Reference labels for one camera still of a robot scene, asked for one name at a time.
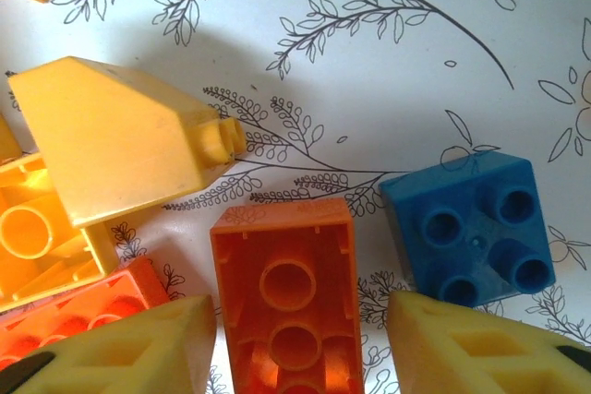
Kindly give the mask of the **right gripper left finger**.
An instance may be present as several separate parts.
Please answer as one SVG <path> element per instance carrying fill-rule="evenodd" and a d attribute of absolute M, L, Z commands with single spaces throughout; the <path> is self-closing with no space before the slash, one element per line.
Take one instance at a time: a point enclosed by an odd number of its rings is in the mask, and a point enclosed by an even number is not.
<path fill-rule="evenodd" d="M 1 372 L 4 393 L 202 393 L 216 339 L 209 295 L 52 343 Z"/>

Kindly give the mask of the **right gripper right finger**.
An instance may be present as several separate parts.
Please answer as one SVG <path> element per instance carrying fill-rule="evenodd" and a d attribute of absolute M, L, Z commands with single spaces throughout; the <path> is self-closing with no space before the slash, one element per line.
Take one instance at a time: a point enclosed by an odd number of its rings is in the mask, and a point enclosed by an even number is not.
<path fill-rule="evenodd" d="M 557 333 L 410 291 L 387 332 L 403 393 L 587 393 L 590 351 Z"/>

